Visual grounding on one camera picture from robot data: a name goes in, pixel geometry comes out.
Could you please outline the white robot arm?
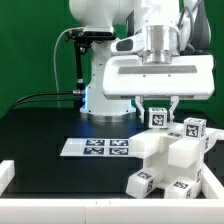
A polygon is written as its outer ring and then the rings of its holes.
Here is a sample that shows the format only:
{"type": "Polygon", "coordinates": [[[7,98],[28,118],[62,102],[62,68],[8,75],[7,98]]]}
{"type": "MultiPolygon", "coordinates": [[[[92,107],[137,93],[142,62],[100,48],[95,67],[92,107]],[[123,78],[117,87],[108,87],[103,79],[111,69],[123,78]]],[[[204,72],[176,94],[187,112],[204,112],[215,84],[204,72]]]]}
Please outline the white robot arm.
{"type": "Polygon", "coordinates": [[[69,0],[81,26],[69,31],[76,56],[93,50],[84,118],[116,122],[143,102],[206,100],[214,92],[211,30],[204,0],[69,0]]]}

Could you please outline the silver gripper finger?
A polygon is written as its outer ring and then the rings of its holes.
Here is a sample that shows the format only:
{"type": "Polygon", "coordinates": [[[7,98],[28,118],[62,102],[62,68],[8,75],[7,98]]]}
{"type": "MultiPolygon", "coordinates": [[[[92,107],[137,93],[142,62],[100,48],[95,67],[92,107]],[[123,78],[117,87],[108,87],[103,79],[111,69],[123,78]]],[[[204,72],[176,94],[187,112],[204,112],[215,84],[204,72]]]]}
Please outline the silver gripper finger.
{"type": "Polygon", "coordinates": [[[144,99],[142,96],[135,97],[135,105],[139,111],[139,118],[142,123],[146,123],[147,122],[147,112],[143,106],[143,102],[144,102],[144,99]]]}
{"type": "Polygon", "coordinates": [[[169,108],[169,114],[168,114],[168,118],[170,122],[172,122],[175,118],[174,112],[176,107],[179,104],[179,101],[180,101],[180,98],[178,96],[172,96],[170,98],[170,108],[169,108]]]}

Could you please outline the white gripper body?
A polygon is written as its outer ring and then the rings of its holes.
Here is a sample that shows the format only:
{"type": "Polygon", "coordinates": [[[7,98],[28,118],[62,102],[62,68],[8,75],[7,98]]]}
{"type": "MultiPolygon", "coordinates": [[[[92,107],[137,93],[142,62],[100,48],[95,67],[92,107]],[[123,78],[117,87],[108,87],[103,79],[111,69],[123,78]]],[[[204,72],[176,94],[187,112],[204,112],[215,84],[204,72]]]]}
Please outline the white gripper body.
{"type": "Polygon", "coordinates": [[[143,65],[137,55],[114,56],[104,70],[102,91],[108,99],[207,100],[214,92],[211,55],[173,57],[171,64],[143,65]]]}

